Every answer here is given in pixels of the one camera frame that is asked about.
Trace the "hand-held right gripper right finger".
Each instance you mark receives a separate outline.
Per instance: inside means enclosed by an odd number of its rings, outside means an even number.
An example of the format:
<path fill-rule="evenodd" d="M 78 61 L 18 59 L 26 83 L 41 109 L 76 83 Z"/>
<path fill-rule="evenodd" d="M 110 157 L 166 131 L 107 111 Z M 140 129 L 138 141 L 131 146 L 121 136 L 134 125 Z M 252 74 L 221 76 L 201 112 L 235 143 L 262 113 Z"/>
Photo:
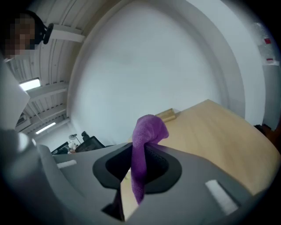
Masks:
<path fill-rule="evenodd" d="M 210 161 L 147 144 L 145 196 L 127 225 L 238 225 L 259 197 Z"/>

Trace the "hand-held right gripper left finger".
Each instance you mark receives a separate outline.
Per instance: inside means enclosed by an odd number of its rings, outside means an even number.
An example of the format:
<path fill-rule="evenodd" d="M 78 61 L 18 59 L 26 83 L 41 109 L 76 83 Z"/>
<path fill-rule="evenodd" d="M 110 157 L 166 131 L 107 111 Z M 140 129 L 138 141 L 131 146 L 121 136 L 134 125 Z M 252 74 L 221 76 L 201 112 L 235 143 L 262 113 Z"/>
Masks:
<path fill-rule="evenodd" d="M 38 151 L 44 173 L 67 221 L 124 221 L 120 184 L 131 165 L 132 145 L 53 156 Z"/>

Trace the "purple cloth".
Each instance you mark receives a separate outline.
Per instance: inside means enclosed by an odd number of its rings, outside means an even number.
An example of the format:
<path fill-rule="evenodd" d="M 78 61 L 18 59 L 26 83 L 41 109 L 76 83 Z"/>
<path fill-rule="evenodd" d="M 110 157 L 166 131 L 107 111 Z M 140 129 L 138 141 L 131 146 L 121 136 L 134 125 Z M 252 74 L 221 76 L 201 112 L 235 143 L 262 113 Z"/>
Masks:
<path fill-rule="evenodd" d="M 147 175 L 144 145 L 157 144 L 168 136 L 169 132 L 160 117 L 148 114 L 137 120 L 132 134 L 131 186 L 138 204 L 144 198 Z"/>

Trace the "black display shelf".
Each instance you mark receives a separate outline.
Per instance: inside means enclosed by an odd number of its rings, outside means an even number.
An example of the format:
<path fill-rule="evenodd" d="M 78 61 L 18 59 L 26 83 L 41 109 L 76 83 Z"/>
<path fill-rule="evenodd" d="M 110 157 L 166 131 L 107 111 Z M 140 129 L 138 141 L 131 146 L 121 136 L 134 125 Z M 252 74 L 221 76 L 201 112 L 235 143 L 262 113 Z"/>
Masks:
<path fill-rule="evenodd" d="M 54 151 L 51 152 L 52 155 L 61 155 L 61 154 L 68 154 L 69 146 L 68 142 L 65 142 L 58 148 L 56 148 Z"/>

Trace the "black mesh office chair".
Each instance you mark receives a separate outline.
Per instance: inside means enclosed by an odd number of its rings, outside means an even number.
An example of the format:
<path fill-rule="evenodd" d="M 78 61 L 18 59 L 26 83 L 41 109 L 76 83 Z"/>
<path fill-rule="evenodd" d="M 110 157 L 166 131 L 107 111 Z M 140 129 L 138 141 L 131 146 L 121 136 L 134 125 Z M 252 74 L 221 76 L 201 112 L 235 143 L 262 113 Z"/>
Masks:
<path fill-rule="evenodd" d="M 105 148 L 105 145 L 103 145 L 95 136 L 93 136 L 80 144 L 75 149 L 75 152 L 88 152 L 102 148 Z"/>

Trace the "white desk lamp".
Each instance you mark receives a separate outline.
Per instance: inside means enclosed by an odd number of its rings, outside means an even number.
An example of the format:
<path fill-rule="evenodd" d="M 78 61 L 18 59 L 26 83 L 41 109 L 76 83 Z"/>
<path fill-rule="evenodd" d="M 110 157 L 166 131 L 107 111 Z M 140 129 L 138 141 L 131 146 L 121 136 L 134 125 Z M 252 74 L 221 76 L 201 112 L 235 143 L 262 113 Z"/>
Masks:
<path fill-rule="evenodd" d="M 68 137 L 70 140 L 76 140 L 79 144 L 81 144 L 81 142 L 79 141 L 79 139 L 77 138 L 77 134 L 71 134 Z"/>

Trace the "ceiling light tube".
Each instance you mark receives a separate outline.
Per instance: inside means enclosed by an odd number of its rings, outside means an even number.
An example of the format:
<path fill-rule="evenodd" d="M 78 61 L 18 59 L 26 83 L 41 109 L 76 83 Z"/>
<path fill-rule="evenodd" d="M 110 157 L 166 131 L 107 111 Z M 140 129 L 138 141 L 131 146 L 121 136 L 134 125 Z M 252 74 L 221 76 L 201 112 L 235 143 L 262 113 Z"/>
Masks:
<path fill-rule="evenodd" d="M 39 78 L 34 78 L 34 79 L 27 80 L 27 81 L 25 81 L 23 83 L 20 83 L 19 86 L 24 91 L 28 91 L 28 90 L 40 87 L 41 83 L 40 83 L 40 79 Z"/>
<path fill-rule="evenodd" d="M 47 130 L 47 129 L 49 129 L 49 128 L 53 127 L 55 124 L 56 124 L 56 123 L 55 123 L 55 122 L 53 122 L 53 123 L 51 123 L 51 124 L 49 124 L 49 125 L 47 125 L 47 126 L 43 127 L 42 129 L 40 129 L 40 130 L 36 131 L 36 132 L 35 132 L 35 134 L 36 134 L 36 135 L 38 135 L 38 134 L 40 134 L 40 133 L 44 132 L 45 130 Z"/>

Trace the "wooden block stand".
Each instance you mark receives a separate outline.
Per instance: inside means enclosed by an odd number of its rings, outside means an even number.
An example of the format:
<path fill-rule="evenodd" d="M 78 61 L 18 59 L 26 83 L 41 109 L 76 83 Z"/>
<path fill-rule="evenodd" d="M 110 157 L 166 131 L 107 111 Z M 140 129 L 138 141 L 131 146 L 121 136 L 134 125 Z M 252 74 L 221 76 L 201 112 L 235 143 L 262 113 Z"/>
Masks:
<path fill-rule="evenodd" d="M 170 108 L 166 111 L 156 114 L 164 123 L 169 122 L 171 120 L 176 119 L 176 113 L 174 112 L 173 108 Z"/>

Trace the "ceiling air conditioner unit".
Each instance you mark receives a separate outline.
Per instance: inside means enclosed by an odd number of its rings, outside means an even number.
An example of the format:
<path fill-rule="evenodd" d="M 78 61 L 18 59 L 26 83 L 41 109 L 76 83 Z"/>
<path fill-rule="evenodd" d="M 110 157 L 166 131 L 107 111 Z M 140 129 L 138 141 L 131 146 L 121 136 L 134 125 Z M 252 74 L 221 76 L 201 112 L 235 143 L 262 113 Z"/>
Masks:
<path fill-rule="evenodd" d="M 17 121 L 16 126 L 22 124 L 22 123 L 25 122 L 27 119 L 28 119 L 28 117 L 27 117 L 25 114 L 22 113 L 22 114 L 20 115 L 18 121 Z"/>

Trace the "white wrapped appliance red labels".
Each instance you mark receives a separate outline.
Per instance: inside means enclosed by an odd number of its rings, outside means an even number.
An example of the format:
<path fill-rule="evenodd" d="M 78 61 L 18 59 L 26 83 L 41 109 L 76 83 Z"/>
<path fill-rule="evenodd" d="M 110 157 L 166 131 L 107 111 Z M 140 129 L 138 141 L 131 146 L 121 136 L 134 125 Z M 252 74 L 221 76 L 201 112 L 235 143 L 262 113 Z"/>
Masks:
<path fill-rule="evenodd" d="M 274 52 L 273 39 L 266 27 L 259 22 L 252 23 L 252 31 L 254 34 L 254 40 L 261 54 L 263 63 L 265 65 L 280 65 L 280 61 Z"/>

